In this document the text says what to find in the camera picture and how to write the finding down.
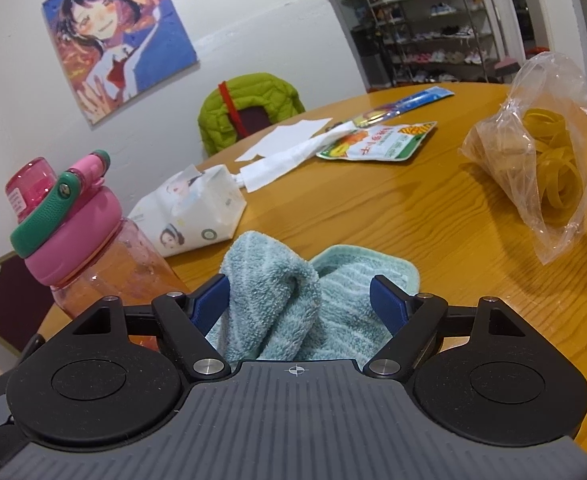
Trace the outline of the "teal striped towel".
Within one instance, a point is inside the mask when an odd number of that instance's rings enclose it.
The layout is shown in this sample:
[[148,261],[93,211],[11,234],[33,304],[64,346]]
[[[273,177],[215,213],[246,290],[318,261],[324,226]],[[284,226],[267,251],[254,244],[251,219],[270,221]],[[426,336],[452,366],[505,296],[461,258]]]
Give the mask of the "teal striped towel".
[[231,365],[243,361],[352,359],[364,365],[391,334],[374,312],[369,285],[378,274],[410,295],[413,263],[351,245],[305,260],[275,238],[249,231],[225,254],[228,310],[207,339]]

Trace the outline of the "shoe rack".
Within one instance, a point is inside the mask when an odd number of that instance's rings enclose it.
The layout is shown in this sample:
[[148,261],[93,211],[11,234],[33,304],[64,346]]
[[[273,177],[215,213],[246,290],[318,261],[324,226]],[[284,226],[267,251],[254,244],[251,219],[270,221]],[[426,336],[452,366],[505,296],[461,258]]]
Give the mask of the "shoe rack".
[[365,2],[391,84],[499,80],[499,48],[484,0]]

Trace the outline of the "white tissue pack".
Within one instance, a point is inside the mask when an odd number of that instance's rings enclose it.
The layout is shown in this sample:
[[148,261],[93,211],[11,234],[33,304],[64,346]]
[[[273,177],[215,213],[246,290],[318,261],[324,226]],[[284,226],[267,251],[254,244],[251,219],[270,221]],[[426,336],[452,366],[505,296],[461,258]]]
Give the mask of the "white tissue pack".
[[233,238],[246,206],[228,168],[190,165],[141,198],[129,218],[171,257]]

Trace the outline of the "white paper sheet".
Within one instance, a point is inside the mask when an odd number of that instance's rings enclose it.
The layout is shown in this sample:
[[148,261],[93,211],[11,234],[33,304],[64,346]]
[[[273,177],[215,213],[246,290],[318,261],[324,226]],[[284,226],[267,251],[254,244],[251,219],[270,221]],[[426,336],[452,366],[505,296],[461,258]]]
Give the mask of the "white paper sheet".
[[237,162],[250,162],[256,157],[268,157],[309,140],[323,130],[331,118],[307,120],[302,119],[293,125],[277,126],[272,132],[249,148],[243,155],[236,158]]

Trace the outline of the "maroon gold chair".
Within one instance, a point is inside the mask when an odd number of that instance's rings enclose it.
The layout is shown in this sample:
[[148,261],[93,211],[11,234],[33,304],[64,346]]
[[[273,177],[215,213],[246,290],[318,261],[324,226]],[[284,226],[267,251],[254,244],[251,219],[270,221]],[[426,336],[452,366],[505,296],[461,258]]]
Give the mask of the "maroon gold chair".
[[0,344],[18,356],[38,332],[54,304],[16,252],[0,257]]

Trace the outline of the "pink water bottle green handle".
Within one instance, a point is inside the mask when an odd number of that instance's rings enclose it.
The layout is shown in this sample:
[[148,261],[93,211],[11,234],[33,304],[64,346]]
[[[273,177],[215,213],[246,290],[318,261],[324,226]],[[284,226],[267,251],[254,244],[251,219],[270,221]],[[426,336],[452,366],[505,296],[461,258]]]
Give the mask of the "pink water bottle green handle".
[[166,292],[188,292],[143,231],[124,217],[105,184],[109,167],[103,150],[60,174],[38,157],[5,185],[18,222],[10,244],[70,318],[106,296],[137,306]]

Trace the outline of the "green orange snack packet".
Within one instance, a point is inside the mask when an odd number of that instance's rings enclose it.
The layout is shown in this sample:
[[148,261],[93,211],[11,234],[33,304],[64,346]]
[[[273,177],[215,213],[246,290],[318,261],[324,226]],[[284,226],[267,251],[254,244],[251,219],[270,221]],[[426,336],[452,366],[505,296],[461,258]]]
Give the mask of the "green orange snack packet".
[[357,129],[316,154],[326,160],[345,162],[406,162],[438,122]]

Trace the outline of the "white paper towel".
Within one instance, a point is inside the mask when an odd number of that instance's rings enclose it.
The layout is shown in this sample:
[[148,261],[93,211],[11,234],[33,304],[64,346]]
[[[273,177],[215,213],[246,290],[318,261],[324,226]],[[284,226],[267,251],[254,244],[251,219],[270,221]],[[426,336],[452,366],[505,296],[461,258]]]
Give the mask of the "white paper towel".
[[244,188],[248,193],[256,192],[288,174],[288,172],[355,129],[354,122],[343,122],[333,127],[333,129],[317,134],[292,148],[287,148],[287,150],[261,158],[256,162],[251,162],[251,164],[243,166],[238,174],[235,174],[235,182],[239,188]]

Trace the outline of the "anime poster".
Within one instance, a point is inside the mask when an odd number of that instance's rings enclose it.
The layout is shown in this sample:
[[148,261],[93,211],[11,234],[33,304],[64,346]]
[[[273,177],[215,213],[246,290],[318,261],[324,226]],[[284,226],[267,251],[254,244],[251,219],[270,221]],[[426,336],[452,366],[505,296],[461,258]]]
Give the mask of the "anime poster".
[[198,63],[172,0],[45,0],[42,8],[92,125]]

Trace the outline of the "blue long packet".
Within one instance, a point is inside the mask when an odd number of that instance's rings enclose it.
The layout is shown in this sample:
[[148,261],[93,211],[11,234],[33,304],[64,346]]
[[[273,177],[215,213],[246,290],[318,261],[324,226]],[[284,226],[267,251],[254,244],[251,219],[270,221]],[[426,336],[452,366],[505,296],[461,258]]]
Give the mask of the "blue long packet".
[[454,96],[454,92],[439,86],[433,86],[420,92],[405,96],[405,98],[392,103],[380,105],[366,113],[351,119],[357,128],[368,128],[386,122],[387,120],[399,117],[411,110],[417,110],[422,106],[435,103]]

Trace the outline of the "plastic bag of rubber bands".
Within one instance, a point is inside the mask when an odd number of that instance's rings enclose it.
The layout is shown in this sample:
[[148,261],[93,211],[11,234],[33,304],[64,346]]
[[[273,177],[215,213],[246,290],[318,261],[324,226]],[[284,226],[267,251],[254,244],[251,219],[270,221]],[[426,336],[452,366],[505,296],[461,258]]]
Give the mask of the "plastic bag of rubber bands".
[[493,116],[474,125],[463,154],[501,187],[534,235],[541,263],[587,229],[587,82],[571,58],[530,58]]

